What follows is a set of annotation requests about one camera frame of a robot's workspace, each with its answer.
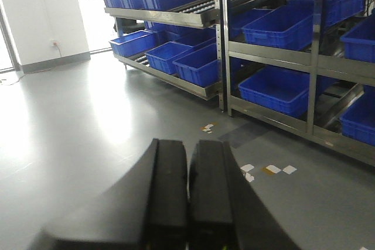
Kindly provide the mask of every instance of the metal shelving rack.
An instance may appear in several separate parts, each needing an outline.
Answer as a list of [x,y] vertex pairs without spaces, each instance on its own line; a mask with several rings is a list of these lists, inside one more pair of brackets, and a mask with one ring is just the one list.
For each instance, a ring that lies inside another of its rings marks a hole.
[[[307,116],[297,119],[264,108],[257,104],[242,100],[234,95],[231,89],[230,63],[226,64],[227,80],[227,109],[229,115],[238,111],[251,117],[265,121],[273,126],[292,132],[310,141],[353,157],[359,161],[375,166],[375,147],[340,133],[328,130],[328,125],[337,119],[355,98],[361,96],[362,86],[375,86],[375,64],[363,61],[348,60],[342,57],[342,52],[322,53],[321,24],[323,0],[315,0],[313,41],[309,52],[296,52],[242,43],[240,40],[229,41],[227,0],[223,0],[222,17],[224,22],[224,53],[226,62],[230,57],[236,57],[262,64],[280,66],[288,69],[304,71],[310,74],[309,105]],[[356,83],[338,102],[330,107],[319,118],[315,116],[317,76],[327,76]]]
[[[231,6],[236,9],[253,8],[260,2],[269,0],[229,0]],[[216,27],[216,43],[217,43],[217,58],[219,61],[219,82],[208,87],[199,87],[195,84],[181,80],[176,76],[163,73],[149,67],[148,61],[144,55],[145,52],[136,54],[132,57],[121,57],[115,54],[115,57],[125,66],[131,66],[135,69],[148,73],[166,83],[169,83],[177,88],[185,90],[194,94],[204,100],[210,100],[215,96],[219,96],[219,108],[222,111],[226,109],[226,91],[225,91],[225,68],[223,67],[224,43],[223,37],[223,21],[220,19],[220,11],[222,0],[198,0],[184,6],[177,7],[170,11],[147,11],[134,9],[119,9],[119,8],[105,8],[105,12],[118,19],[138,19],[148,20],[152,22],[165,23],[169,25],[186,26],[196,29],[204,29],[215,25]],[[122,35],[122,30],[119,24],[118,35]]]

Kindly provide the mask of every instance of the white paper scrap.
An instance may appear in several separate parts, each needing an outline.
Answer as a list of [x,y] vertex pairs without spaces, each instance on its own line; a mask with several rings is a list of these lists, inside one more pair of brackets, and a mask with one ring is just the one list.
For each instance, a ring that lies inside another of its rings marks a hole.
[[286,174],[290,175],[290,174],[296,172],[296,171],[297,171],[297,168],[296,168],[296,167],[293,167],[293,166],[291,166],[291,165],[288,165],[288,166],[285,167],[282,171],[285,172]]
[[252,181],[255,180],[254,176],[250,175],[249,173],[246,173],[246,175],[245,175],[245,179],[246,179],[249,183],[251,183]]
[[275,165],[268,165],[266,167],[266,169],[268,169],[269,171],[273,172],[274,174],[277,174],[281,171],[280,168],[276,167]]
[[251,164],[246,164],[241,167],[241,170],[245,172],[249,172],[250,170],[253,170],[253,169],[254,169],[254,166]]

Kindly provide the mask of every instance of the gray epoxy floor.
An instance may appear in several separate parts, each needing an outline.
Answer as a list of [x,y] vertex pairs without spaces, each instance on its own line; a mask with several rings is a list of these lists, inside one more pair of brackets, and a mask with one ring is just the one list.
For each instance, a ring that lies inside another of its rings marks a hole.
[[[151,139],[229,140],[251,185],[306,250],[375,250],[375,172],[254,119],[229,118],[111,53],[0,86],[0,250],[24,250],[39,228],[102,193]],[[216,122],[212,134],[200,127]],[[298,170],[269,176],[268,165]]]

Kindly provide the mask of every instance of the door frame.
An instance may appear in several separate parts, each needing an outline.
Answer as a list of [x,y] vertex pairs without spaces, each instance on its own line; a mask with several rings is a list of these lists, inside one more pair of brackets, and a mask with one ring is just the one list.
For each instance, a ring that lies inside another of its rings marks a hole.
[[20,70],[19,63],[17,60],[15,49],[13,48],[11,36],[8,30],[8,27],[6,26],[5,16],[1,7],[0,7],[0,30],[1,30],[2,37],[4,38],[5,46],[8,49],[9,58],[11,59],[11,64],[12,64],[12,67],[8,69],[0,70],[0,73],[6,73],[12,70],[18,71]]

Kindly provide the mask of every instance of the glass door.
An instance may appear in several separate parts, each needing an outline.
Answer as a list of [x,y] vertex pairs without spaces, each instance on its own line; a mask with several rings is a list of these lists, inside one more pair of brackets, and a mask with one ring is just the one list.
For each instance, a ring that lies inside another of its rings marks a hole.
[[8,48],[5,44],[4,35],[0,36],[0,71],[12,69],[12,61],[9,56]]
[[115,20],[104,12],[103,0],[79,0],[90,51],[110,48],[109,40],[117,37]]
[[13,70],[11,59],[12,54],[15,61],[15,53],[12,47],[11,38],[9,37],[8,28],[5,22],[5,16],[2,10],[2,2],[0,0],[0,73]]

